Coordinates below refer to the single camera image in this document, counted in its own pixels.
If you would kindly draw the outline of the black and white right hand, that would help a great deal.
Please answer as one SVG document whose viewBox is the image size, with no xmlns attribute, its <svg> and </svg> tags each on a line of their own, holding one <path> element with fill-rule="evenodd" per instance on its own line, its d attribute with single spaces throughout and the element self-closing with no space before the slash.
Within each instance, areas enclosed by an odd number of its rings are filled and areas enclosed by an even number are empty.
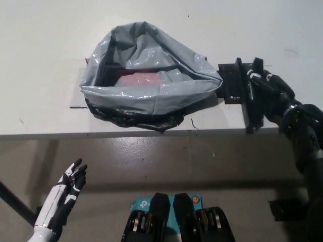
<svg viewBox="0 0 323 242">
<path fill-rule="evenodd" d="M 294 91 L 280 76 L 267 70 L 259 74 L 250 69 L 247 76 L 262 96 L 265 117 L 281 126 L 285 111 L 296 103 Z"/>
</svg>

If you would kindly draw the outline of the white and black left hand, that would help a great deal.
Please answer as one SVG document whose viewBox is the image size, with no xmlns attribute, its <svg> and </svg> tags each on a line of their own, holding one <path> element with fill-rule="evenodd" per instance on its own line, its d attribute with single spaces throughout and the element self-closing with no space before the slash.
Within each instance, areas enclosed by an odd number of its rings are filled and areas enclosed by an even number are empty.
<svg viewBox="0 0 323 242">
<path fill-rule="evenodd" d="M 66 224 L 76 200 L 86 183 L 87 165 L 79 158 L 73 162 L 52 187 L 47 196 L 35 226 L 56 230 Z"/>
</svg>

